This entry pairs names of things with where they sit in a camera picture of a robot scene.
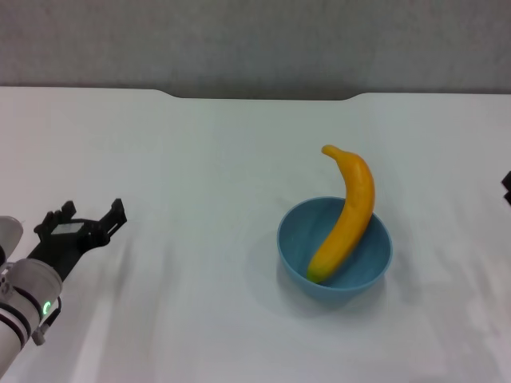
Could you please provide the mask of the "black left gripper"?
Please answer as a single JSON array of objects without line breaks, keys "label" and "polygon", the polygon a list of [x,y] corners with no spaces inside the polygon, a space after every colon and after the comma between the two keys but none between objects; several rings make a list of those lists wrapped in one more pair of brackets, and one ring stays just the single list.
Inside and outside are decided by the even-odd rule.
[{"label": "black left gripper", "polygon": [[55,270],[65,280],[77,265],[82,255],[92,249],[104,247],[111,237],[127,222],[125,207],[121,199],[115,199],[110,210],[99,222],[78,220],[78,231],[67,234],[52,234],[60,224],[70,223],[76,214],[73,201],[66,201],[60,210],[49,211],[34,228],[39,244],[27,256],[40,261]]}]

